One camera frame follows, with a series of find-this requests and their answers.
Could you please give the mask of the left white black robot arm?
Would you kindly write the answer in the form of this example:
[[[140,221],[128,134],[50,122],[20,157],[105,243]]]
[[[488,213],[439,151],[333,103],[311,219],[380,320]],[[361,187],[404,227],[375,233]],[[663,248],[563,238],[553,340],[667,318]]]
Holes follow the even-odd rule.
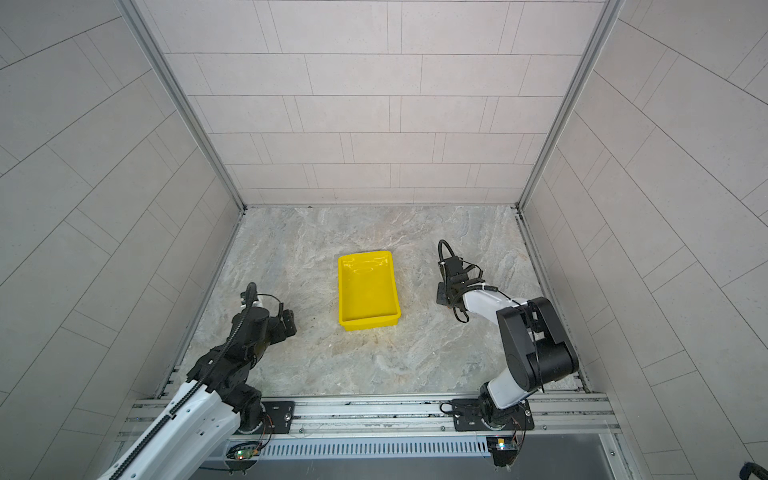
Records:
[[[275,315],[254,301],[233,318],[224,344],[198,359],[163,412],[101,475],[103,479],[189,479],[236,433],[254,434],[225,454],[252,464],[277,433],[286,433],[292,402],[266,406],[247,378],[266,349],[297,332],[294,314]]]

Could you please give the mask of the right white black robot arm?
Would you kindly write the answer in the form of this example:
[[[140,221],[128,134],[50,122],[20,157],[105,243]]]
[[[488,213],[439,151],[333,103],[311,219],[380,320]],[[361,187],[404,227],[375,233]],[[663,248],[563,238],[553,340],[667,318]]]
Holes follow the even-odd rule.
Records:
[[[479,315],[500,334],[506,367],[480,388],[475,410],[481,421],[491,429],[509,424],[528,428],[520,419],[527,399],[579,369],[578,355],[552,302],[545,297],[514,299],[488,284],[478,265],[454,253],[441,256],[438,266],[436,302],[449,308],[458,322]]]

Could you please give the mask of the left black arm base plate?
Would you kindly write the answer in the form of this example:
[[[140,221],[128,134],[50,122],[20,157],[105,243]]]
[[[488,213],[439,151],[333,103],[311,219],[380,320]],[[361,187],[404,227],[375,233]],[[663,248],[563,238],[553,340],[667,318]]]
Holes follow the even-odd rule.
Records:
[[[287,434],[293,421],[296,403],[293,401],[261,401],[259,410],[241,413],[242,435]]]

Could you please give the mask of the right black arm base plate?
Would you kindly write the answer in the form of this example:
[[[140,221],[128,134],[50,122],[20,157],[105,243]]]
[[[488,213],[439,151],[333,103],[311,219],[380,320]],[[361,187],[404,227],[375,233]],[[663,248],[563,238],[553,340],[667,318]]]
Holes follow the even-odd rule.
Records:
[[[506,409],[496,408],[488,399],[453,399],[449,402],[450,415],[457,432],[478,431],[530,431],[535,424],[529,402]]]

